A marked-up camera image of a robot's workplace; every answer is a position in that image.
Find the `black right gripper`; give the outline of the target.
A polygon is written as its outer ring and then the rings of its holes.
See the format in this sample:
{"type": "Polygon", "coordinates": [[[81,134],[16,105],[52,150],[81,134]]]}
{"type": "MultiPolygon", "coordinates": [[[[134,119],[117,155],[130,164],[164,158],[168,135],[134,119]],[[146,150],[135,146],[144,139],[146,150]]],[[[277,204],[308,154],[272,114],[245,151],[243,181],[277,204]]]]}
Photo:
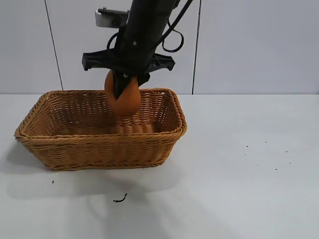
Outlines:
{"type": "Polygon", "coordinates": [[[111,97],[115,101],[130,101],[136,98],[137,82],[140,87],[149,81],[150,72],[162,68],[171,71],[175,66],[172,57],[157,54],[153,49],[139,48],[136,42],[125,38],[124,32],[125,28],[120,27],[109,39],[105,50],[83,53],[82,56],[85,71],[92,68],[112,69],[111,97]]]}

